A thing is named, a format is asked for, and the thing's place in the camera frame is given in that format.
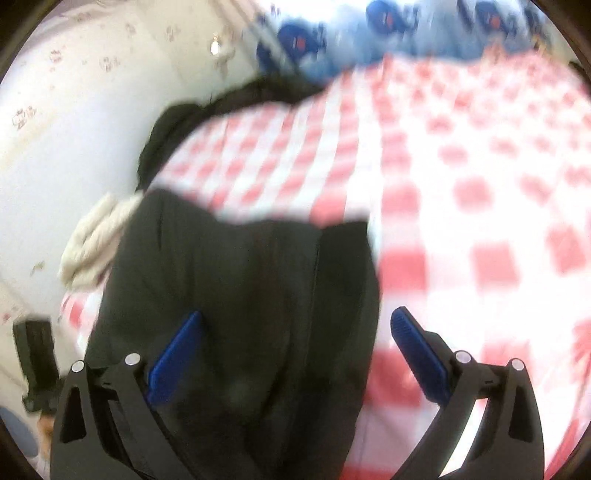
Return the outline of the black puffer jacket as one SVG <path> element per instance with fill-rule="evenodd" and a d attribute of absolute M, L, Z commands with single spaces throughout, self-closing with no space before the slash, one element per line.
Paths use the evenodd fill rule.
<path fill-rule="evenodd" d="M 204 337 L 156 410 L 201 479 L 335 479 L 380 309 L 363 221 L 230 224 L 167 190 L 132 215 L 85 358 L 154 363 L 190 314 Z"/>

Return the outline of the cream puffer jacket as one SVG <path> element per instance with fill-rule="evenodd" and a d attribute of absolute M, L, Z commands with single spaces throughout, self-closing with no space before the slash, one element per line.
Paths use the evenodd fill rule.
<path fill-rule="evenodd" d="M 87 290 L 99 285 L 142 198 L 142 192 L 123 200 L 107 193 L 80 218 L 58 269 L 58 278 L 68 290 Z"/>

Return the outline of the pink checkered bed cover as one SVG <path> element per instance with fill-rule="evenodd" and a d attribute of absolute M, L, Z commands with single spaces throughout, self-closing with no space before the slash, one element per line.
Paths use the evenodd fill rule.
<path fill-rule="evenodd" d="M 230 224 L 363 221 L 380 309 L 336 479 L 550 479 L 590 422 L 590 94 L 538 53 L 386 56 L 295 105 L 194 129 L 143 193 Z M 451 350 L 429 401 L 391 333 L 405 306 Z M 201 479 L 146 401 L 154 363 L 85 358 L 60 401 L 57 479 Z"/>

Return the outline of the black coat at headboard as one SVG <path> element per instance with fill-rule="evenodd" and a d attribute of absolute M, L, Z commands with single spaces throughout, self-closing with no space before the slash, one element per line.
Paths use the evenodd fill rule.
<path fill-rule="evenodd" d="M 147 189 L 176 148 L 194 129 L 212 118 L 264 103 L 295 105 L 324 89 L 324 85 L 301 75 L 267 74 L 206 104 L 181 102 L 167 107 L 157 118 L 139 155 L 136 189 Z"/>

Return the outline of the whale print curtain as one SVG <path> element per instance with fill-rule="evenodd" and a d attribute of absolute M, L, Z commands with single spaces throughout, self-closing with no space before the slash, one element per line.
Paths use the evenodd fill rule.
<path fill-rule="evenodd" d="M 531 1 L 276 1 L 256 25 L 315 83 L 386 55 L 473 61 L 493 46 L 518 54 L 564 40 Z"/>

